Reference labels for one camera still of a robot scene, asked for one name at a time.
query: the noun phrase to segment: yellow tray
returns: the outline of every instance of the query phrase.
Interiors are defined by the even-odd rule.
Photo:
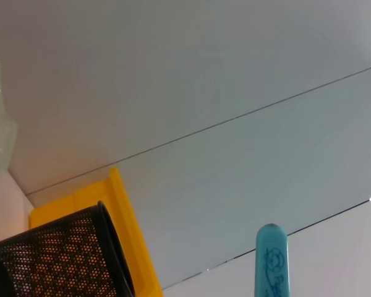
[[[135,287],[136,297],[163,297],[153,263],[129,202],[117,168],[110,177],[76,191],[71,196],[34,209],[30,227],[34,228],[70,213],[105,204],[121,241],[122,249]]]

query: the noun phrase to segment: white ceiling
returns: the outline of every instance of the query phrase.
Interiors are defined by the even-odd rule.
[[[10,171],[41,205],[370,68],[371,0],[0,0],[0,57]],[[365,199],[370,114],[371,70],[118,163],[161,284],[254,248],[265,222],[294,231]]]

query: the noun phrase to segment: black mesh pen holder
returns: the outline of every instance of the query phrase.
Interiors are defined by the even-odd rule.
[[[0,242],[0,297],[134,297],[102,202]]]

